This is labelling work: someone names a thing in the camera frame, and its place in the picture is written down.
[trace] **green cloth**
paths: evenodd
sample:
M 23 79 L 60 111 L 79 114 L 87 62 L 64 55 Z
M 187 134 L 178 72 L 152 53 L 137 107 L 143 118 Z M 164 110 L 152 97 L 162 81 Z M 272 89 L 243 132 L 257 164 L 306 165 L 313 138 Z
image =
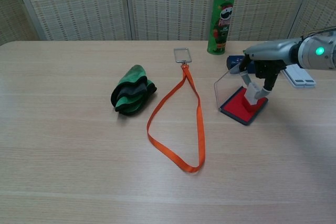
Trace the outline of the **green cloth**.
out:
M 135 65 L 119 81 L 111 95 L 111 103 L 115 111 L 133 115 L 143 108 L 156 90 L 154 83 L 147 79 L 143 67 Z

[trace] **orange lanyard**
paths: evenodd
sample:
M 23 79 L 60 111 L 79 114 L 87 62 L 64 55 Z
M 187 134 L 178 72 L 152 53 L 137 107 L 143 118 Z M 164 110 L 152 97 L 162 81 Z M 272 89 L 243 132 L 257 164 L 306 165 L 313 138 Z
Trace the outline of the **orange lanyard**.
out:
M 156 106 L 154 109 L 151 117 L 148 120 L 147 123 L 147 135 L 149 138 L 149 141 L 164 155 L 166 155 L 168 158 L 171 159 L 179 168 L 181 168 L 185 172 L 189 173 L 195 173 L 197 172 L 202 165 L 204 164 L 205 161 L 205 134 L 204 134 L 204 125 L 203 125 L 203 116 L 202 116 L 202 107 L 201 107 L 201 99 L 200 96 L 198 95 L 195 84 L 193 81 L 193 78 L 189 72 L 189 65 L 183 64 L 181 65 L 181 68 L 183 70 L 183 78 L 182 80 L 175 86 L 175 88 L 172 89 L 162 100 L 159 102 L 159 104 Z M 171 149 L 168 147 L 164 146 L 161 144 L 159 141 L 155 140 L 151 134 L 149 134 L 149 128 L 151 125 L 151 122 L 155 115 L 158 113 L 160 108 L 163 106 L 163 104 L 178 90 L 180 89 L 184 82 L 185 79 L 188 79 L 188 82 L 190 83 L 190 86 L 194 90 L 197 99 L 198 99 L 198 105 L 197 105 L 197 110 L 196 110 L 196 119 L 197 119 L 197 133 L 198 133 L 198 166 L 193 167 L 189 164 L 187 164 L 183 159 L 181 159 L 176 153 L 174 153 Z

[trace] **table surface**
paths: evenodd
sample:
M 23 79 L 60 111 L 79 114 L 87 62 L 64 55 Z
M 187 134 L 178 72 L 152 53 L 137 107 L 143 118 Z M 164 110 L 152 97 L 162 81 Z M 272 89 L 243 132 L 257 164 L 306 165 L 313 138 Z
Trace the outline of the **table surface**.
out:
M 0 47 L 0 223 L 336 223 L 336 73 L 310 71 L 314 89 L 279 76 L 251 126 L 218 112 L 214 82 L 227 53 L 206 41 L 36 41 Z M 182 76 L 189 47 L 203 107 L 206 161 L 186 174 L 149 142 L 145 125 Z M 141 64 L 158 88 L 136 116 L 114 112 L 119 79 Z M 151 126 L 198 164 L 190 86 Z

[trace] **wicker screen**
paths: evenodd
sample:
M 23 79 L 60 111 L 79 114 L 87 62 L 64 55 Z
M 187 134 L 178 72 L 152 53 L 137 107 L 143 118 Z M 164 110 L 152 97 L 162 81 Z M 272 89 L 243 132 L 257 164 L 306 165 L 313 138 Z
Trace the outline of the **wicker screen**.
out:
M 0 45 L 14 40 L 36 40 L 18 0 L 0 0 Z
M 128 39 L 122 0 L 30 0 L 48 40 Z
M 235 0 L 230 40 L 287 38 L 301 0 Z
M 213 0 L 129 0 L 137 40 L 207 38 Z
M 336 25 L 336 0 L 304 0 L 292 37 L 310 30 Z

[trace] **pringles can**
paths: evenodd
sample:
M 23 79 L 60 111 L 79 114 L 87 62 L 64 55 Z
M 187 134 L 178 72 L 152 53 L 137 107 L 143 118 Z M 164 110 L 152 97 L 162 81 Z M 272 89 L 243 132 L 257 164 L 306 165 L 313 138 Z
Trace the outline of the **pringles can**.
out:
M 214 0 L 207 51 L 213 55 L 225 52 L 235 0 Z

